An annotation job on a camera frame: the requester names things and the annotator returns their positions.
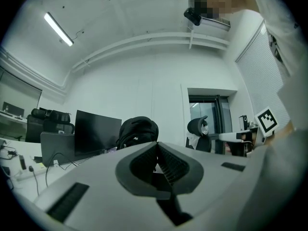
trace window blind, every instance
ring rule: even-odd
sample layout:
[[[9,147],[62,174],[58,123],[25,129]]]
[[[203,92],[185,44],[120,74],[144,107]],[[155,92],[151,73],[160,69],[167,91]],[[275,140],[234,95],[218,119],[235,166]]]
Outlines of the window blind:
[[[276,60],[269,48],[264,22],[236,63],[246,84],[254,114],[269,106],[278,120],[278,130],[282,129],[289,122],[290,117],[277,95],[283,82]]]

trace desk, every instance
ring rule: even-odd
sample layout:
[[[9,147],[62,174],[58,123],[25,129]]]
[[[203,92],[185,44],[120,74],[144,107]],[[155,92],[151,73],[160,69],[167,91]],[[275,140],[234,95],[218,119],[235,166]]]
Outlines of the desk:
[[[9,116],[0,113],[0,137],[26,138],[27,119],[22,120],[15,118],[16,116]]]
[[[9,143],[8,146],[13,147],[16,149],[19,155],[23,155],[26,163],[26,167],[29,168],[29,166],[33,166],[36,163],[32,160],[35,156],[42,156],[40,143],[28,143],[28,142],[21,142],[21,141],[11,141],[7,140],[7,143]],[[0,151],[1,157],[7,157],[7,151],[5,149],[2,149]],[[14,175],[18,174],[21,169],[19,157],[14,157],[12,160],[4,160],[0,159],[1,166],[6,166],[10,168],[11,171],[11,180],[14,185],[13,192],[19,193],[26,197],[28,200],[33,202],[38,194],[37,194],[37,185],[35,182],[34,177],[17,181],[14,178]],[[61,165],[63,168],[66,168],[69,164]],[[60,167],[49,167],[48,174],[47,174],[47,182],[50,186],[53,182],[55,182],[57,179],[61,178],[63,175],[65,175],[70,170],[74,169],[74,165],[70,165],[66,170],[61,169]],[[38,192],[41,193],[44,191],[47,186],[45,182],[45,173],[37,175],[38,180]]]
[[[25,118],[23,118],[22,120],[17,119],[17,118],[15,118],[16,115],[9,116],[9,115],[5,115],[5,114],[0,113],[0,116],[5,117],[5,118],[7,118],[7,119],[9,119],[10,121],[13,121],[13,122],[21,123],[23,125],[27,124],[27,119],[25,119]]]

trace black vent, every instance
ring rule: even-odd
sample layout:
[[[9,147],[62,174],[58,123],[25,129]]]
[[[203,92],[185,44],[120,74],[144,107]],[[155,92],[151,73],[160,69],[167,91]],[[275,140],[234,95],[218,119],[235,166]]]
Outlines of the black vent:
[[[221,166],[226,167],[226,168],[230,168],[230,169],[234,169],[240,172],[243,172],[245,169],[245,166],[243,165],[239,165],[239,164],[233,164],[233,163],[223,163]]]
[[[228,21],[228,20],[226,20],[224,18],[218,18],[216,20],[219,21],[219,22],[222,22],[223,24],[226,24],[226,25],[230,26],[230,21]]]
[[[88,188],[88,185],[75,183],[47,213],[57,221],[64,222]]]
[[[188,163],[164,148],[159,148],[158,164],[171,186],[189,171]]]
[[[144,182],[151,183],[152,172],[157,164],[156,147],[152,147],[135,157],[130,163],[130,171]]]

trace black slot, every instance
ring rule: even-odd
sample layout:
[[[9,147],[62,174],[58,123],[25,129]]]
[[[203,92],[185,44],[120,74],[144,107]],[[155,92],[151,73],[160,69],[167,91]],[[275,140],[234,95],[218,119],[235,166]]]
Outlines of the black slot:
[[[173,194],[168,200],[157,199],[156,202],[176,226],[193,218],[190,214],[182,212],[178,199]]]
[[[23,155],[19,155],[19,161],[20,161],[20,165],[21,165],[22,170],[27,169],[26,163],[25,163],[25,159],[24,159]]]
[[[237,171],[240,171],[240,172],[243,172],[244,169],[245,169],[245,166],[243,166],[243,165],[232,164],[232,163],[223,163],[221,166],[227,167],[227,168],[230,168],[230,169],[234,169],[234,170],[237,170]]]
[[[47,212],[59,222],[64,222],[68,215],[72,212],[82,196],[85,194],[88,185],[75,183]]]
[[[158,151],[158,164],[171,186],[189,172],[189,165],[164,148]]]

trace backpack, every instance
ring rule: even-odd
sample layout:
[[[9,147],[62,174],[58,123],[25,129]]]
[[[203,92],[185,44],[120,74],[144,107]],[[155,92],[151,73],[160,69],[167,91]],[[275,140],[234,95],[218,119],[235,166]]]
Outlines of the backpack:
[[[138,116],[123,123],[116,146],[117,150],[120,150],[136,144],[157,141],[157,138],[157,124],[145,116]]]

